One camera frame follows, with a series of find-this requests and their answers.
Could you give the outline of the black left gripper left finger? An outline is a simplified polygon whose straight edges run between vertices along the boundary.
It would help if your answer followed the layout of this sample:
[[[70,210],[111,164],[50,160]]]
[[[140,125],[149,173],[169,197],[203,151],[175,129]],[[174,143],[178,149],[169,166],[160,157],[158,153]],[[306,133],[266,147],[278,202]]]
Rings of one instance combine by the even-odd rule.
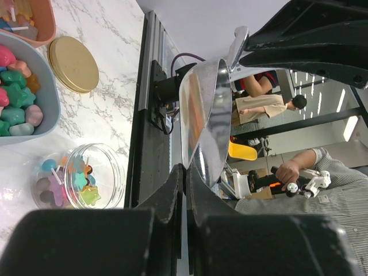
[[[44,209],[24,216],[2,275],[175,275],[183,167],[135,208]]]

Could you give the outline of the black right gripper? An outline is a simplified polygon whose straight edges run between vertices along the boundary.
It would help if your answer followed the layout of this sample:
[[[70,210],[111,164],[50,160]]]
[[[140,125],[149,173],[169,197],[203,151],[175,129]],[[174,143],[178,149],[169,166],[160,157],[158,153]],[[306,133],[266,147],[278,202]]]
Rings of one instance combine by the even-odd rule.
[[[289,1],[244,50],[244,67],[291,69],[366,89],[367,1]]]

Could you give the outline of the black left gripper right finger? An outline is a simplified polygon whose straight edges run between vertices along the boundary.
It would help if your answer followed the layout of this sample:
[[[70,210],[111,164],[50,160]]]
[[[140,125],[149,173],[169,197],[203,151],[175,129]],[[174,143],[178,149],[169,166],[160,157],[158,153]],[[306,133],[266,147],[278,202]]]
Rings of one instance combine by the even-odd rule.
[[[326,216],[240,214],[197,168],[186,172],[189,270],[194,275],[361,275],[341,227]]]

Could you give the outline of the clear glass jar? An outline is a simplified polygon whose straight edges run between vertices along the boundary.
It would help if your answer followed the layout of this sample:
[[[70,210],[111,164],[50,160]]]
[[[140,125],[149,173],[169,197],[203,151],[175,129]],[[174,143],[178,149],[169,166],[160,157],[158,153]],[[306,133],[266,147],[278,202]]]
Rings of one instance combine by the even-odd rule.
[[[41,209],[123,208],[125,171],[102,143],[82,144],[39,161],[30,187]]]

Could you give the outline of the silver metal scoop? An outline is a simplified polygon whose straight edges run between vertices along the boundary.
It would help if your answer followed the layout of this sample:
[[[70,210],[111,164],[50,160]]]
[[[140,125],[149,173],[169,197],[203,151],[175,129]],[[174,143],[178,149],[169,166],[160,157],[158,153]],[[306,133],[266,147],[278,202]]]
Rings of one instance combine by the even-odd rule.
[[[230,74],[243,52],[249,30],[235,29],[226,57],[194,65],[179,86],[182,164],[212,187],[228,156],[232,117]]]

